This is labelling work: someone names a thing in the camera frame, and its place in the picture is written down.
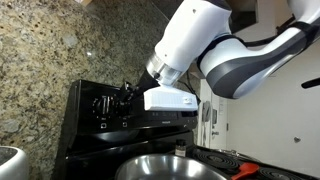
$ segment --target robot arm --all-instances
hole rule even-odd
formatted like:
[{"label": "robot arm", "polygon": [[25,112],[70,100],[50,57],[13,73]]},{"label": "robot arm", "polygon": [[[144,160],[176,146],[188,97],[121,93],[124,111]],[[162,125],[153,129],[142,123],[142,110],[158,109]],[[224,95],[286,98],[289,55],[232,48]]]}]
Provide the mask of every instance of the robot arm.
[{"label": "robot arm", "polygon": [[297,19],[259,51],[249,50],[229,30],[224,0],[185,0],[169,22],[147,63],[160,85],[172,86],[198,58],[213,92],[240,98],[320,37],[320,0],[288,0]]}]

